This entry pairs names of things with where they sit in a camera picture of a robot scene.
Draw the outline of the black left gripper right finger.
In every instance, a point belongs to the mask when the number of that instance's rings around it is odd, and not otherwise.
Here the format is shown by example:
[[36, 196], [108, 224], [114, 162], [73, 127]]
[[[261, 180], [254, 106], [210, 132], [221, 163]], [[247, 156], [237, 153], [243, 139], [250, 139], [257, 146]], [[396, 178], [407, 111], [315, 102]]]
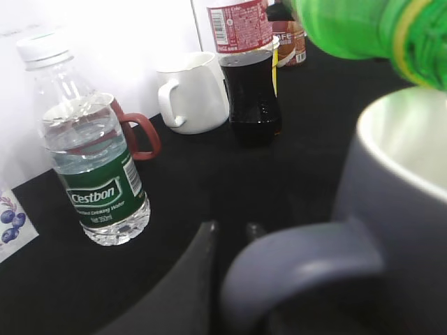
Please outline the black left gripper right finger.
[[246, 224], [245, 228], [248, 244], [264, 237], [267, 231], [260, 223], [250, 222]]

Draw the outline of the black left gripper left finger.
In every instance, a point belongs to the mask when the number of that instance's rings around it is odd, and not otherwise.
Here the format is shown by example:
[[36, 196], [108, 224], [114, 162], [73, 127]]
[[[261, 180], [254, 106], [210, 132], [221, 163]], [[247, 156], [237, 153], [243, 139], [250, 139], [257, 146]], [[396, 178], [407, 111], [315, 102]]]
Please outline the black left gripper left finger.
[[99, 334], [208, 334], [219, 226], [201, 223], [173, 268]]

